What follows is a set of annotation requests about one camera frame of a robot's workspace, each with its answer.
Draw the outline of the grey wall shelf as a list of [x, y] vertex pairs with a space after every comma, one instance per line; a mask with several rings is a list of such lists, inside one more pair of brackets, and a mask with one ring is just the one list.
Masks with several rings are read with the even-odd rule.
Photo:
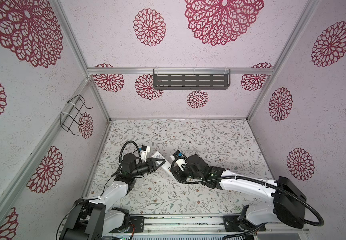
[[156, 90], [227, 90], [231, 85], [231, 75], [160, 74], [153, 69], [152, 83]]

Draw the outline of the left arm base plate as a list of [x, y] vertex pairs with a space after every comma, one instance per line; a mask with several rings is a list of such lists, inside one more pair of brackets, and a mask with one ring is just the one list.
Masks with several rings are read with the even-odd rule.
[[125, 218], [125, 233], [143, 233], [145, 225], [144, 216], [130, 216]]

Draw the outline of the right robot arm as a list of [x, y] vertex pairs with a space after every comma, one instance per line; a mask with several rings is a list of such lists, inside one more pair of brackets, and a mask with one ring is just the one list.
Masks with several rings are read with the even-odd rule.
[[263, 223], [281, 222], [287, 226], [302, 229], [305, 224], [305, 206], [288, 195], [269, 187], [286, 190], [305, 201], [304, 194], [288, 179], [275, 180], [249, 179], [224, 168], [209, 166], [198, 155], [186, 157], [180, 151], [171, 155], [171, 173], [184, 182], [197, 181], [210, 189], [227, 190], [250, 195], [260, 200], [256, 206], [246, 205], [234, 221], [239, 232], [252, 230]]

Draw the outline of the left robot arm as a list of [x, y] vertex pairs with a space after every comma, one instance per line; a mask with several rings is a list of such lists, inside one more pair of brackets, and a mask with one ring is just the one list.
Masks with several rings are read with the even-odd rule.
[[151, 174], [166, 163], [164, 158], [142, 161], [134, 154], [126, 154], [112, 184], [91, 199], [78, 199], [66, 215], [66, 222], [57, 240], [100, 240], [111, 231], [127, 230], [129, 211], [115, 208], [114, 204], [134, 187], [137, 178]]

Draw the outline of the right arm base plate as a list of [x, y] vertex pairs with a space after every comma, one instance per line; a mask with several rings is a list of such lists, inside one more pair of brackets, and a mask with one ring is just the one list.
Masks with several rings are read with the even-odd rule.
[[239, 219], [239, 215], [223, 216], [223, 222], [226, 232], [245, 232], [256, 228], [256, 225], [251, 224], [246, 219]]

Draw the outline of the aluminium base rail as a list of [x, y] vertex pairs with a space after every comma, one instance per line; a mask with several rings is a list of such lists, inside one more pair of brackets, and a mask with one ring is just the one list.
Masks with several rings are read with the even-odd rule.
[[[178, 236], [178, 235], [204, 235], [226, 236], [237, 235], [240, 232], [226, 232], [222, 215], [144, 215], [144, 232], [136, 236]], [[107, 236], [131, 236], [125, 233], [125, 228], [115, 228], [109, 231], [103, 227], [101, 237]]]

